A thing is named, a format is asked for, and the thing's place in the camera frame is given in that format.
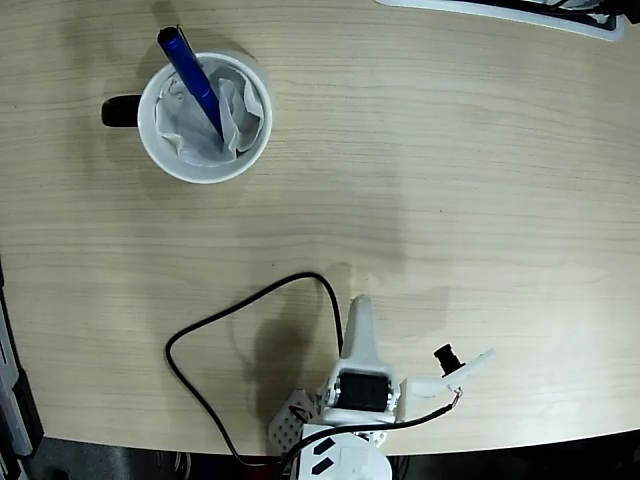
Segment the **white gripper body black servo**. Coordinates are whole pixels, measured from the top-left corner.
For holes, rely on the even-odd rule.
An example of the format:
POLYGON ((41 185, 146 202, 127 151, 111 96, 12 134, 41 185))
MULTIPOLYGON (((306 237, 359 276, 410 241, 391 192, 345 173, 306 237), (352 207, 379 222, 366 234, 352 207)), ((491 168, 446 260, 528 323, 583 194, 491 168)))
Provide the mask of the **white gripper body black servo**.
POLYGON ((400 396, 394 368, 381 360, 340 358, 321 394, 323 424, 391 424, 400 396))

